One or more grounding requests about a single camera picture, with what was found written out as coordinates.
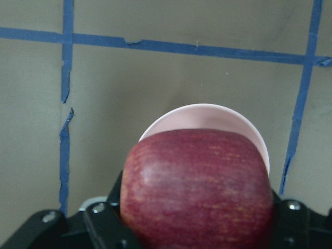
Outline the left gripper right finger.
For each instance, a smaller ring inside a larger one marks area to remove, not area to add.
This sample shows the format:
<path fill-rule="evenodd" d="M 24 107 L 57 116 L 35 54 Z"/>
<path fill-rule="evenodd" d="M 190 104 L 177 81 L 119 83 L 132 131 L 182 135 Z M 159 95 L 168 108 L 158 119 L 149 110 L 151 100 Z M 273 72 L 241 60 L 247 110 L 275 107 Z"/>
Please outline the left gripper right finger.
<path fill-rule="evenodd" d="M 331 210 L 323 215 L 298 200 L 272 193 L 274 217 L 268 248 L 331 248 Z"/>

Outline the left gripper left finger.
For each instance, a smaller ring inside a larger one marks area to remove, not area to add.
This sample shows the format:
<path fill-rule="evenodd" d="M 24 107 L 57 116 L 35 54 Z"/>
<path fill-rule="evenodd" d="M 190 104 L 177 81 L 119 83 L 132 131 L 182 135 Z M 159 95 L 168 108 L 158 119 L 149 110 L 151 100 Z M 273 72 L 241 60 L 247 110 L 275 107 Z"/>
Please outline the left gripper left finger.
<path fill-rule="evenodd" d="M 141 248 L 120 220 L 119 174 L 106 198 L 86 201 L 71 217 L 56 210 L 31 215 L 2 248 Z"/>

